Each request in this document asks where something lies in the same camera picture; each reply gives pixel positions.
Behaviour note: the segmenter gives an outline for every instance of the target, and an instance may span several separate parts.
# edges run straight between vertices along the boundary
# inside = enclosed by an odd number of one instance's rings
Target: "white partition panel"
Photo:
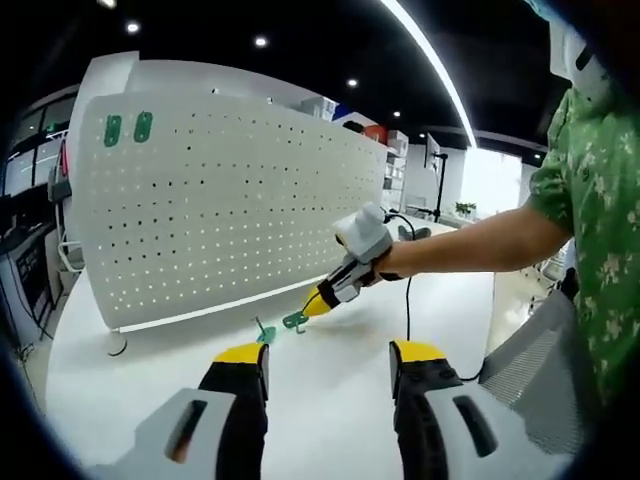
[[[363,136],[259,100],[94,99],[74,213],[105,322],[168,318],[327,273],[343,255],[332,223],[380,201],[385,159]]]

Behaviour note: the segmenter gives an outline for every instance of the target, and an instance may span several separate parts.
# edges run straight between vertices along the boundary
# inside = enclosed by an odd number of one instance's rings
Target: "green floral shirt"
[[[622,95],[610,105],[565,94],[529,199],[575,236],[579,325],[605,399],[640,341],[640,112]]]

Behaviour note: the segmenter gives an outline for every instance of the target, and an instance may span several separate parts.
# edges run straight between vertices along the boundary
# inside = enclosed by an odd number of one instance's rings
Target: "white table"
[[[440,215],[440,222],[442,222],[444,225],[450,225],[454,228],[468,227],[469,225],[473,225],[478,221],[479,220],[472,220],[470,218],[462,218],[458,215]]]
[[[436,234],[449,230],[412,222]],[[263,478],[402,477],[389,341],[405,334],[405,288],[406,280],[364,289],[307,323],[304,335],[278,329],[269,360]],[[111,358],[109,331],[84,272],[53,341],[47,417],[81,463],[113,462],[133,446],[134,429],[146,416],[177,390],[198,385],[215,355],[256,340],[252,317],[281,326],[308,290],[127,333],[127,350]],[[493,274],[419,275],[411,287],[412,339],[438,345],[460,376],[472,377],[484,358],[492,302]]]

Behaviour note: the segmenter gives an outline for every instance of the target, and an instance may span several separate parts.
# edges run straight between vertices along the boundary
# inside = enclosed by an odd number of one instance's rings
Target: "potted plant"
[[[471,212],[475,211],[475,203],[456,202],[456,213],[463,218],[468,218]]]

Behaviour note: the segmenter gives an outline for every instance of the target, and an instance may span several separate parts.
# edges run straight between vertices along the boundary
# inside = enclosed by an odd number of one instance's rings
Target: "window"
[[[31,115],[28,115],[18,125],[18,130],[13,139],[13,145],[20,143],[21,141],[31,137],[38,133],[40,127],[40,119],[42,118],[42,109],[36,110]]]
[[[76,97],[71,97],[49,105],[44,114],[44,124],[42,128],[46,130],[53,124],[68,122],[71,119],[71,112],[73,111],[75,101]]]
[[[61,138],[56,138],[50,142],[44,143],[38,147],[36,154],[36,178],[34,186],[49,181],[49,172],[58,160],[60,151]]]
[[[14,158],[7,163],[4,177],[4,194],[17,195],[31,188],[31,170],[33,169],[33,150]]]
[[[518,207],[522,160],[491,150],[468,149],[460,201],[475,203],[478,218]]]

